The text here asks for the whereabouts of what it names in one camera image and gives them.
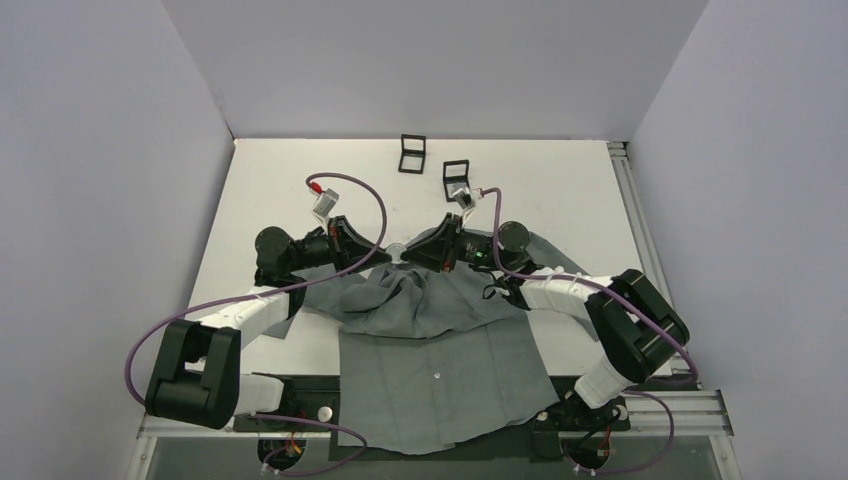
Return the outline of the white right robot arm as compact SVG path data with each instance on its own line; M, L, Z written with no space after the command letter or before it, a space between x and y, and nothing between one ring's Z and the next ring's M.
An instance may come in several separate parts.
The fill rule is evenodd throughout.
M530 241L530 232L518 222L486 235L465 229L461 216L447 214L434 231L404 247L398 257L435 272L450 272L464 263L492 273L496 292L520 309L589 322L603 355L563 402L566 418L588 427L603 415L606 404L648 381L677 354L690 332L641 271L603 277L567 274L536 262Z

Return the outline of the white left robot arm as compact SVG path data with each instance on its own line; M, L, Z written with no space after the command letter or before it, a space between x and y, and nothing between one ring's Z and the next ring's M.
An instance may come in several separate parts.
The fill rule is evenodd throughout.
M299 240L280 227L267 227L254 246L254 285L244 300L165 327L144 397L147 414L212 429L233 417L259 414L272 429L291 427L298 402L284 393L283 379L242 373L242 350L300 310L312 285L303 271L328 266L336 273L355 273L392 260L343 216Z

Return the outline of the grey button-up shirt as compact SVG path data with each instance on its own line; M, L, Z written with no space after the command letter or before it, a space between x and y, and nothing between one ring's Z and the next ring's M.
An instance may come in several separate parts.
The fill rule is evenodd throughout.
M443 451L555 404L525 311L461 263L337 277L303 269L307 308L341 324L341 440L407 455Z

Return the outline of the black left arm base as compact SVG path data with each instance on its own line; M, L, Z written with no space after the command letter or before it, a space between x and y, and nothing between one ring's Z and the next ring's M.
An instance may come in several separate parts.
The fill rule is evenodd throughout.
M340 381L338 376L293 376L282 377L283 395L279 407L263 415L287 416L307 419L321 423L336 424L335 414L340 403ZM330 429L298 422L257 419L254 414L237 416L233 420L233 430L241 433L284 433L284 437L260 439L257 455L260 461L280 449L270 459L269 468L284 472L294 472L294 468L303 466L307 470L303 457L307 453L306 433L329 433Z

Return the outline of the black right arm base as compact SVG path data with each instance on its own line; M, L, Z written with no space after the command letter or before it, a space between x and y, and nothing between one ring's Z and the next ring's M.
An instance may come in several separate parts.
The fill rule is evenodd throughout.
M611 458L612 433L629 429L628 416L623 396L592 409L569 391L530 421L529 460L571 460L586 469L600 469Z

